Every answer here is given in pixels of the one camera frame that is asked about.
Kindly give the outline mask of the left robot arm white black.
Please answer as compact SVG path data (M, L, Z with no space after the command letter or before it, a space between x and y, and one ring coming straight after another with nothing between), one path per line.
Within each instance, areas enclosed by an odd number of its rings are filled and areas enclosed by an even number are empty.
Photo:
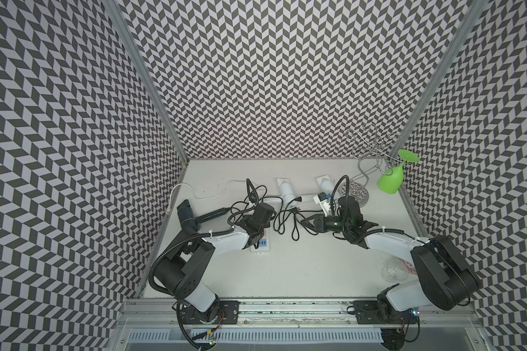
M270 227L275 209L266 203L255 206L253 213L230 229L198 233L181 230L152 263L148 282L152 289L194 307L207 320L219 309L219 297L202 282L213 257L256 247Z

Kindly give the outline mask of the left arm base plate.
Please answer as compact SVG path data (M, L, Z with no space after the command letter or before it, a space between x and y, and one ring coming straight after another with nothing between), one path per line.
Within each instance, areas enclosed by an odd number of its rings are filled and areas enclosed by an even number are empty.
M235 325L239 317L239 301L216 300L205 312L200 312L194 306L180 306L179 321L186 325Z

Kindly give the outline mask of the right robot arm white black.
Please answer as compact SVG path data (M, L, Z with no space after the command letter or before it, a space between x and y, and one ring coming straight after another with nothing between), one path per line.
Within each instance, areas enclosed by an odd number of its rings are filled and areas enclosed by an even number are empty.
M410 263L417 280L394 285L377 295L383 312L404 312L435 306L449 311L470 301L482 288L482 281L464 255L445 235L414 237L395 228L376 228L364 219L360 205L352 197L334 198L320 193L313 197L322 213L303 221L316 233L341 234L341 239L365 250L376 250Z

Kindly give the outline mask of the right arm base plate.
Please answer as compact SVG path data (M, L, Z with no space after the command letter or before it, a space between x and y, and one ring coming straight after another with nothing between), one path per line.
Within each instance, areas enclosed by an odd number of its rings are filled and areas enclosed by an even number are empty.
M360 325L400 325L417 324L419 318L411 310L399 312L386 301L353 301L348 313L356 317Z

